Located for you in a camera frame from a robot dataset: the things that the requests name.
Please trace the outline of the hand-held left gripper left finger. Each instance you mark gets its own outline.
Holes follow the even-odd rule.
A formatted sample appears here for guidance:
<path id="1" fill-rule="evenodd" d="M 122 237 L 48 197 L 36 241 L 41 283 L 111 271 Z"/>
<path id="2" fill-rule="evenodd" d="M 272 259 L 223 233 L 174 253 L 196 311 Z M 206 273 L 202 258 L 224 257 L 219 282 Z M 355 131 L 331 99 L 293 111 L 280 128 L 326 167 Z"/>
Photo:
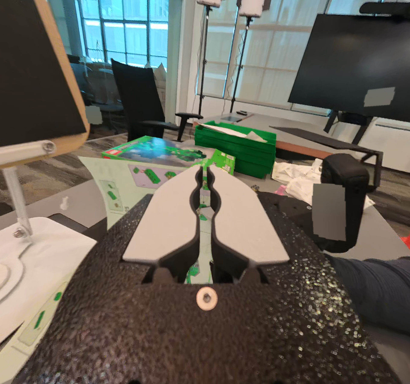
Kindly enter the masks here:
<path id="1" fill-rule="evenodd" d="M 194 165 L 153 194 L 123 254 L 125 262 L 167 268 L 179 283 L 200 253 L 203 167 Z"/>

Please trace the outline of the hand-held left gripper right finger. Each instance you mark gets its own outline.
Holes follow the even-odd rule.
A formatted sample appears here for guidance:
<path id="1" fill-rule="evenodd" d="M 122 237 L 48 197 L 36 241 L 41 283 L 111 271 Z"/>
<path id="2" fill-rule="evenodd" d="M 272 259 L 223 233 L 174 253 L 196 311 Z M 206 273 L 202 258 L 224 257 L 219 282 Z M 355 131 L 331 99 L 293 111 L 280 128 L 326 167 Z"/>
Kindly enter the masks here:
<path id="1" fill-rule="evenodd" d="M 214 268 L 240 279 L 247 268 L 290 261 L 256 192 L 217 166 L 208 167 L 208 188 Z"/>

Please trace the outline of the pale green instruction booklet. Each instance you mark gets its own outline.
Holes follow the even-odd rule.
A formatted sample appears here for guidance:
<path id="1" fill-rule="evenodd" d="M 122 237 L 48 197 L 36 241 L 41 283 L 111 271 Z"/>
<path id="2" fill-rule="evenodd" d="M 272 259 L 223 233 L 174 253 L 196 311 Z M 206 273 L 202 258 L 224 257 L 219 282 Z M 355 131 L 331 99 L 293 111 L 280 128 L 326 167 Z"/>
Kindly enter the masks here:
<path id="1" fill-rule="evenodd" d="M 81 160 L 97 174 L 95 182 L 105 198 L 107 222 L 116 215 L 113 224 L 123 217 L 130 219 L 131 207 L 188 169 L 87 157 Z M 59 302 L 63 290 L 57 287 L 66 289 L 68 277 L 74 275 L 94 244 L 92 238 L 49 218 L 33 217 L 29 221 L 33 231 L 29 237 L 12 235 L 21 227 L 18 223 L 1 229 L 1 342 L 28 325 L 28 316 L 33 315 L 33 333 L 28 334 L 33 339 L 26 344 L 33 347 L 51 320 L 51 310 L 57 308 L 56 304 L 47 304 L 40 310 L 40 304 L 45 304 L 41 300 L 50 303 L 56 298 Z"/>

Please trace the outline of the person's right forearm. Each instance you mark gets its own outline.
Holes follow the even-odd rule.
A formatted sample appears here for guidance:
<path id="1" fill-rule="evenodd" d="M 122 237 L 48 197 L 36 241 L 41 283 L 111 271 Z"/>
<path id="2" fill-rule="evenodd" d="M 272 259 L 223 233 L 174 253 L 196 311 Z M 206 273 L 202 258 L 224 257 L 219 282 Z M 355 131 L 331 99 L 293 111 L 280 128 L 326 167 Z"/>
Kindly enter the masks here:
<path id="1" fill-rule="evenodd" d="M 410 258 L 366 260 L 325 254 L 364 321 L 410 333 Z"/>

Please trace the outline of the grey desk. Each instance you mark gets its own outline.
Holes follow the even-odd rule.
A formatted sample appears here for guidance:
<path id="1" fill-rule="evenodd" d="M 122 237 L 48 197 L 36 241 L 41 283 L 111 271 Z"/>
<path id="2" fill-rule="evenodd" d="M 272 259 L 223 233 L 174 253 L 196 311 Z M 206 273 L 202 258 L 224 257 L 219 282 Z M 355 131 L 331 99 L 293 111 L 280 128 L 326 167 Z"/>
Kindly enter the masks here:
<path id="1" fill-rule="evenodd" d="M 65 196 L 69 197 L 69 208 L 63 211 L 60 210 L 60 203 Z M 105 204 L 94 180 L 28 204 L 27 213 L 30 218 L 49 217 L 61 213 L 86 227 L 91 227 L 106 217 Z M 367 258 L 390 260 L 409 256 L 409 249 L 376 208 L 369 207 L 363 213 L 356 246 L 345 253 L 331 254 L 335 257 L 360 260 Z M 376 341 L 378 349 L 386 359 L 395 360 L 403 355 L 409 363 L 408 335 L 371 325 L 367 325 L 366 330 Z"/>

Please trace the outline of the crumpled white plastic bags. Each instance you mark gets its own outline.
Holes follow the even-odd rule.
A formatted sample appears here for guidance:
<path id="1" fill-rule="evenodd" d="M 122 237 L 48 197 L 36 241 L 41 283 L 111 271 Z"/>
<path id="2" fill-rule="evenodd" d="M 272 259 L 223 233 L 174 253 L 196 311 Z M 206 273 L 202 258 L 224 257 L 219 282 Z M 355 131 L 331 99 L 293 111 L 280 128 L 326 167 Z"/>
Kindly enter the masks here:
<path id="1" fill-rule="evenodd" d="M 335 163 L 315 159 L 312 165 L 296 165 L 275 162 L 272 179 L 280 182 L 285 192 L 313 207 L 342 207 L 349 170 L 339 168 Z"/>

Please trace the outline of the black screen stand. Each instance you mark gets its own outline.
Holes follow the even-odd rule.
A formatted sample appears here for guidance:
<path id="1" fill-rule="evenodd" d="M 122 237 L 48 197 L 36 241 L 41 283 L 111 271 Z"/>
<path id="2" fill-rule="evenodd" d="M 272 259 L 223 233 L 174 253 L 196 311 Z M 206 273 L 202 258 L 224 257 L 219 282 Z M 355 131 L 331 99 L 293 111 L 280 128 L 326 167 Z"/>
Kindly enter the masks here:
<path id="1" fill-rule="evenodd" d="M 376 163 L 375 167 L 373 169 L 374 174 L 373 174 L 373 184 L 368 185 L 367 192 L 373 192 L 375 191 L 381 183 L 381 170 L 382 170 L 382 160 L 383 160 L 383 152 L 381 151 L 376 151 L 376 150 L 371 150 L 362 146 L 359 146 L 357 144 L 350 144 L 344 141 L 340 141 L 337 139 L 334 139 L 333 137 L 328 137 L 324 135 L 320 135 L 314 132 L 310 132 L 307 130 L 303 130 L 300 128 L 294 128 L 294 127 L 284 127 L 284 126 L 272 126 L 269 125 L 270 128 L 280 130 L 283 132 L 286 132 L 291 135 L 295 135 L 297 137 L 300 137 L 302 139 L 317 143 L 322 146 L 327 146 L 332 149 L 336 150 L 350 150 L 350 151 L 355 151 L 359 153 L 363 153 L 364 156 L 361 158 L 360 162 L 363 164 L 365 161 L 370 159 L 371 157 L 375 156 L 376 157 Z"/>

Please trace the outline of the stack of green plastic bins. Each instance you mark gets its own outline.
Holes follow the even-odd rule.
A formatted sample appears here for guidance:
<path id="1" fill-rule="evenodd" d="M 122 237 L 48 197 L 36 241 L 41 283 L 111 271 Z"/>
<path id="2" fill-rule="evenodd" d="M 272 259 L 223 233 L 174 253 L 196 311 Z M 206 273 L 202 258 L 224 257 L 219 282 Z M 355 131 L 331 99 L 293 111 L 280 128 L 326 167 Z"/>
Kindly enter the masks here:
<path id="1" fill-rule="evenodd" d="M 214 148 L 235 157 L 235 171 L 255 178 L 265 178 L 271 175 L 275 163 L 276 134 L 216 121 L 208 121 L 206 125 L 230 128 L 243 134 L 254 131 L 267 143 L 242 139 L 235 136 L 215 132 L 213 130 L 195 128 L 195 144 L 202 147 Z"/>

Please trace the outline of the green toy brick box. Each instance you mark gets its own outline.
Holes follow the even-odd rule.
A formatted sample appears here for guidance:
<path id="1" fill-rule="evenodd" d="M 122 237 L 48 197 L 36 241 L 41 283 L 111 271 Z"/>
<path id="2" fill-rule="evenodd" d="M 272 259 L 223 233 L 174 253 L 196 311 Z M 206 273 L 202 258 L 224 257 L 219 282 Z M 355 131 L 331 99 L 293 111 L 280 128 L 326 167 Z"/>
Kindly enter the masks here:
<path id="1" fill-rule="evenodd" d="M 150 136 L 143 136 L 105 150 L 101 156 L 111 160 L 183 168 L 192 165 L 202 165 L 207 168 L 215 165 L 231 175 L 235 168 L 235 157 L 218 149 L 195 145 L 193 140 L 177 142 Z"/>

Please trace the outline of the white paper sheet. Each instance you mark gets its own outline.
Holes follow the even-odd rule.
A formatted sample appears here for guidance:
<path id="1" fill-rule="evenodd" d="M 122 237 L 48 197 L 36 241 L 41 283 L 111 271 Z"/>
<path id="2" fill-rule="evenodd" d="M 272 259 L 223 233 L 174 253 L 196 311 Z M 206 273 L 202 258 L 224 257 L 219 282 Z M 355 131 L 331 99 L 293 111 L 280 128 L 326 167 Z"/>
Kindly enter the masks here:
<path id="1" fill-rule="evenodd" d="M 213 130 L 215 132 L 223 133 L 223 134 L 230 135 L 230 136 L 239 137 L 239 138 L 242 138 L 242 139 L 249 139 L 249 140 L 253 140 L 253 141 L 257 141 L 257 142 L 267 143 L 267 140 L 264 140 L 263 138 L 261 138 L 254 131 L 251 131 L 248 134 L 243 134 L 241 132 L 238 132 L 238 131 L 230 129 L 230 128 L 218 127 L 218 126 L 214 126 L 214 125 L 199 124 L 199 125 L 197 125 L 197 127 L 202 127 L 203 129 Z"/>

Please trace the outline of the grey table with brown edge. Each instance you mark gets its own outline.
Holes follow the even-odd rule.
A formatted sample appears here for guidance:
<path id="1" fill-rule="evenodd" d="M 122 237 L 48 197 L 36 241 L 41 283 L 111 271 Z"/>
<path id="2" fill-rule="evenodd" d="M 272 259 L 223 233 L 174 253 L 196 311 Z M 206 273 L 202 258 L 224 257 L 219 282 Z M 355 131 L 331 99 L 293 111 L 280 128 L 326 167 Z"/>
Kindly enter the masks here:
<path id="1" fill-rule="evenodd" d="M 200 122 L 201 123 L 206 123 L 208 121 L 223 122 L 221 121 L 222 117 L 224 116 L 222 115 L 209 116 L 207 118 L 200 120 Z M 302 121 L 294 121 L 294 120 L 278 118 L 278 117 L 268 116 L 268 115 L 251 114 L 247 117 L 244 117 L 242 121 L 233 123 L 233 124 L 238 124 L 244 127 L 255 128 L 258 130 L 275 133 L 276 134 L 276 156 L 279 159 L 283 159 L 283 160 L 314 160 L 315 158 L 323 160 L 327 156 L 331 154 L 335 154 L 335 153 L 347 153 L 359 160 L 361 160 L 361 158 L 364 156 L 363 153 L 359 153 L 355 151 L 336 150 L 336 149 L 329 148 L 327 146 L 322 146 L 317 143 L 297 137 L 295 135 L 291 135 L 286 132 L 272 129 L 269 127 L 269 125 L 294 127 L 294 128 L 300 128 L 303 130 L 307 130 L 313 133 L 317 133 L 320 135 L 330 137 L 330 135 L 325 133 L 323 129 L 321 129 L 319 126 L 306 123 L 306 122 L 302 122 Z M 367 161 L 365 161 L 364 163 L 375 165 L 376 157 L 373 156 Z"/>

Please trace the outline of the black office chair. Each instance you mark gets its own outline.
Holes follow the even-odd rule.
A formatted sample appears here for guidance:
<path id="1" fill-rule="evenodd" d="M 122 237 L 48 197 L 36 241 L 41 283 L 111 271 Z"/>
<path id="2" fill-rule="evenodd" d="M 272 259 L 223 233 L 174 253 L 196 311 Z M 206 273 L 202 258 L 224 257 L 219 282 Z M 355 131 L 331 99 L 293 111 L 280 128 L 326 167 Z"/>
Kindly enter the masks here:
<path id="1" fill-rule="evenodd" d="M 178 112 L 180 125 L 166 122 L 152 68 L 135 67 L 114 59 L 111 68 L 126 117 L 128 141 L 143 136 L 163 139 L 164 131 L 170 130 L 178 133 L 176 141 L 181 142 L 187 120 L 203 119 L 200 114 Z"/>

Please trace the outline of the large black screen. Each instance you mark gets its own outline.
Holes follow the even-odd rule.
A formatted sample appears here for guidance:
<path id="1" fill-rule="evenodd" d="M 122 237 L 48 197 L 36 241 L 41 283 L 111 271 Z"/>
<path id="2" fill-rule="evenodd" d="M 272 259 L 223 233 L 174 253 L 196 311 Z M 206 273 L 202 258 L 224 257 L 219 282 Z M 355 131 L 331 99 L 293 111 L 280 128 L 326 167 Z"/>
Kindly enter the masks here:
<path id="1" fill-rule="evenodd" d="M 407 19 L 318 14 L 289 102 L 409 123 L 409 48 Z"/>

